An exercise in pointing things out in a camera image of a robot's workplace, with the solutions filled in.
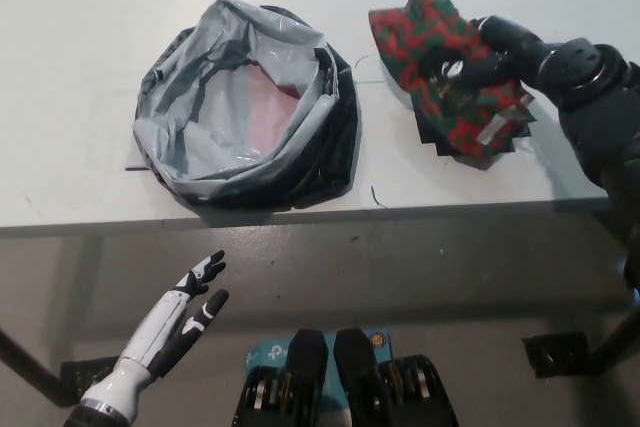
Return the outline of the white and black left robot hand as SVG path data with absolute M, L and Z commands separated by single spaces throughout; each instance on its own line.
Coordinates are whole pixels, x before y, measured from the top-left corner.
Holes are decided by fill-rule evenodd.
M 164 293 L 138 325 L 111 373 L 92 385 L 65 424 L 67 426 L 131 426 L 140 395 L 168 374 L 201 337 L 229 298 L 219 289 L 187 318 L 187 304 L 205 294 L 226 267 L 222 250 L 192 267 Z

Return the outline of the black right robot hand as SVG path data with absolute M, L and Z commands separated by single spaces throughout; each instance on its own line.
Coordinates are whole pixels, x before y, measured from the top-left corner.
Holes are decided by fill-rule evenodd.
M 483 46 L 485 58 L 444 51 L 436 63 L 438 77 L 463 89 L 499 86 L 508 81 L 524 81 L 534 86 L 539 67 L 550 52 L 544 42 L 525 27 L 497 15 L 471 20 Z

